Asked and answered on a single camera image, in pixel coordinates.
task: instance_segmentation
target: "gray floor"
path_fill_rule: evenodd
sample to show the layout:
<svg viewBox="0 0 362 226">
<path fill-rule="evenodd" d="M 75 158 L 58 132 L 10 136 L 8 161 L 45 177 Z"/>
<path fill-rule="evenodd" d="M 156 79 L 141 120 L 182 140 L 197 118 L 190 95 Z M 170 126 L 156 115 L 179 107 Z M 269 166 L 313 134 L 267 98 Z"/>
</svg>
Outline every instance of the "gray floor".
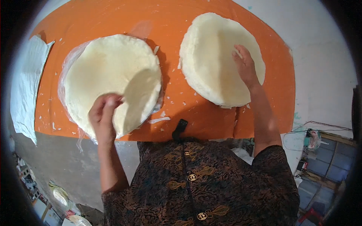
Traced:
<svg viewBox="0 0 362 226">
<path fill-rule="evenodd" d="M 84 139 L 84 151 L 80 153 L 76 138 L 36 133 L 38 145 L 35 147 L 21 133 L 12 136 L 16 153 L 31 167 L 39 189 L 50 199 L 60 217 L 66 209 L 53 197 L 47 185 L 49 180 L 62 187 L 74 203 L 103 211 L 97 146 L 92 141 Z M 139 164 L 136 142 L 116 142 L 116 149 L 130 183 Z"/>
</svg>

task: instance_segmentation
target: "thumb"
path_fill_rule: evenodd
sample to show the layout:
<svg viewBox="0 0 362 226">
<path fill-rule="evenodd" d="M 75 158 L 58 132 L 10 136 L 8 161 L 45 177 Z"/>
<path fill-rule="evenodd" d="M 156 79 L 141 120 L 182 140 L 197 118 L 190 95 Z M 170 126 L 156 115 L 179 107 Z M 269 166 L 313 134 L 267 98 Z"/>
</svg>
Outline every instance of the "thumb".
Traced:
<svg viewBox="0 0 362 226">
<path fill-rule="evenodd" d="M 236 64 L 237 71 L 239 73 L 242 72 L 245 67 L 245 63 L 244 60 L 239 56 L 239 54 L 236 53 L 236 51 L 232 52 L 232 59 Z"/>
<path fill-rule="evenodd" d="M 114 97 L 108 98 L 103 108 L 102 122 L 112 123 L 114 110 L 120 105 L 120 102 Z"/>
</svg>

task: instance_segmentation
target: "person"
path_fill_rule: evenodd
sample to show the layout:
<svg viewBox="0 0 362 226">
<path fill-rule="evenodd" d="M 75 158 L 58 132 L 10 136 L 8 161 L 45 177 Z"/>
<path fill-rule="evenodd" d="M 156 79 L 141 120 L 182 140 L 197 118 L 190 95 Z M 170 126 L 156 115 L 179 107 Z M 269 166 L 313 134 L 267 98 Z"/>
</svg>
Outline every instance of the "person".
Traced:
<svg viewBox="0 0 362 226">
<path fill-rule="evenodd" d="M 100 96 L 89 111 L 98 141 L 106 225 L 294 225 L 299 195 L 277 119 L 249 51 L 232 52 L 250 91 L 254 114 L 252 165 L 215 141 L 138 142 L 140 164 L 131 185 L 118 158 L 112 117 L 122 104 Z"/>
</svg>

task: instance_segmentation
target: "hand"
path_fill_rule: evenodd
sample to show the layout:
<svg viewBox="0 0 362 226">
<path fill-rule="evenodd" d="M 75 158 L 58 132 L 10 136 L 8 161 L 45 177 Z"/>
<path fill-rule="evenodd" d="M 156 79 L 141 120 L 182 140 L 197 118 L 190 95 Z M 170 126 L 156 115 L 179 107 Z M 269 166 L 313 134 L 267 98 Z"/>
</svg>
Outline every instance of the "hand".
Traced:
<svg viewBox="0 0 362 226">
<path fill-rule="evenodd" d="M 121 99 L 122 96 L 116 93 L 103 94 L 94 101 L 89 110 L 89 121 L 96 133 L 98 145 L 114 143 L 116 132 L 112 119 L 114 110 L 123 103 Z"/>
<path fill-rule="evenodd" d="M 234 45 L 234 47 L 242 56 L 241 58 L 235 51 L 232 52 L 232 58 L 234 59 L 237 72 L 239 72 L 242 81 L 247 85 L 249 90 L 256 85 L 260 85 L 258 77 L 256 76 L 254 61 L 248 49 L 242 45 Z"/>
</svg>

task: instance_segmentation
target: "person's left hand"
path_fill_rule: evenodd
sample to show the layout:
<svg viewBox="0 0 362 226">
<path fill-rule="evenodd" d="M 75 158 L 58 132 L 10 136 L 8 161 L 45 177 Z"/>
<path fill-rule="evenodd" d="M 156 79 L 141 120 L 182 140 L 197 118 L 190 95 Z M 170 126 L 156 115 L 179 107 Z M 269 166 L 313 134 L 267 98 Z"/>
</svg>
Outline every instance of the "person's left hand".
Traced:
<svg viewBox="0 0 362 226">
<path fill-rule="evenodd" d="M 113 126 L 114 110 L 123 102 L 123 97 L 116 93 L 107 93 L 99 96 L 89 110 L 88 117 L 93 126 L 98 145 L 114 143 L 116 132 Z"/>
</svg>

